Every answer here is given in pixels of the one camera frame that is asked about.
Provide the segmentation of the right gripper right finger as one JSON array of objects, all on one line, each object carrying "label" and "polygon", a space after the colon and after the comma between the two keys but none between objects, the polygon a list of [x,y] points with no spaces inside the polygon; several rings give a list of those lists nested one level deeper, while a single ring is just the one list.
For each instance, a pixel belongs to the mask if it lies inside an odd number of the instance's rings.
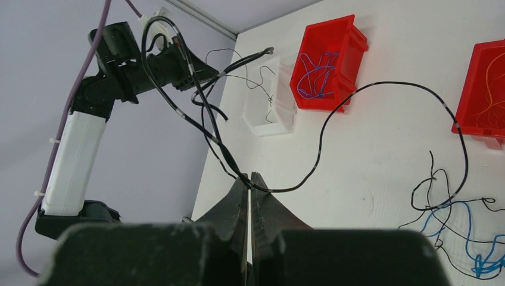
[{"label": "right gripper right finger", "polygon": [[258,172],[251,174],[251,245],[252,284],[282,285],[285,276],[285,242],[282,231],[311,230],[312,227],[294,215],[266,188]]}]

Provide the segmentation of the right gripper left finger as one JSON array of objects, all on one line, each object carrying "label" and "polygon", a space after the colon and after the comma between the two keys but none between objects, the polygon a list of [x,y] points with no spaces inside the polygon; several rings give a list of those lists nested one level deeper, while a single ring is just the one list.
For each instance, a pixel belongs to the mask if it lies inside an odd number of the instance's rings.
[{"label": "right gripper left finger", "polygon": [[248,187],[240,179],[197,220],[205,227],[202,285],[246,285]]}]

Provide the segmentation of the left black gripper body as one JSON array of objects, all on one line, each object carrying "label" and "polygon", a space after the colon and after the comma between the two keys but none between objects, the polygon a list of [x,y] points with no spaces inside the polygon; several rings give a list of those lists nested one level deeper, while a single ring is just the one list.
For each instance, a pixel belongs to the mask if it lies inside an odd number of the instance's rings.
[{"label": "left black gripper body", "polygon": [[[189,56],[200,83],[206,83],[220,73],[200,60],[191,51]],[[146,59],[151,73],[161,86],[171,84],[178,91],[186,91],[195,87],[187,59],[179,45],[169,43],[159,54],[149,54]]]}]

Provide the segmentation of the red bin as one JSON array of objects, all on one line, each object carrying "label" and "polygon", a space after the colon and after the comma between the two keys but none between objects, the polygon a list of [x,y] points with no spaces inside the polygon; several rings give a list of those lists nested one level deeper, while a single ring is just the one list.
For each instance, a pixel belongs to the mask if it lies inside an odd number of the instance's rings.
[{"label": "red bin", "polygon": [[345,111],[347,99],[357,90],[357,77],[367,37],[350,14],[310,24],[305,28],[290,88],[301,110]]},{"label": "red bin", "polygon": [[462,134],[504,150],[504,40],[475,44],[456,119]]}]

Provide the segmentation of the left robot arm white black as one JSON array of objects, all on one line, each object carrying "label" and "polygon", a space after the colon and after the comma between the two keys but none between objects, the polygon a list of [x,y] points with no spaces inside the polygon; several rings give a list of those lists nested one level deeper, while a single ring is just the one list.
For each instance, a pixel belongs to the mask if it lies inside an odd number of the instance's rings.
[{"label": "left robot arm white black", "polygon": [[109,24],[95,52],[98,74],[84,78],[71,103],[35,230],[56,239],[83,222],[119,222],[120,214],[100,201],[86,200],[105,126],[116,101],[138,103],[138,95],[154,89],[141,64],[141,52],[126,22]]}]

